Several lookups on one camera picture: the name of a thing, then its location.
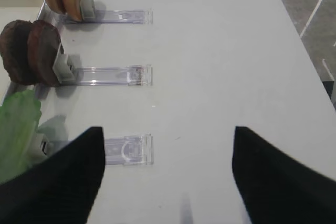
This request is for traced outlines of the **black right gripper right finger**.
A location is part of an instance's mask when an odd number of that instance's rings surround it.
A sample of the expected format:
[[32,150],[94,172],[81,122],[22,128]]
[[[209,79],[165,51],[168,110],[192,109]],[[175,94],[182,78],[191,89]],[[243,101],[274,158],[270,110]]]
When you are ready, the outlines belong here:
[[251,223],[335,223],[335,180],[245,126],[235,128],[232,171]]

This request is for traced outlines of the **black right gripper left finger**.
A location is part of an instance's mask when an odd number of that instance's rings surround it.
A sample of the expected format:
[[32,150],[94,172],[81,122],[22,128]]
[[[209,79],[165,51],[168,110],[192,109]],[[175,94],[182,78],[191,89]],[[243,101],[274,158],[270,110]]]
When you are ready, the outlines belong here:
[[103,128],[90,127],[1,185],[1,223],[86,223],[105,166]]

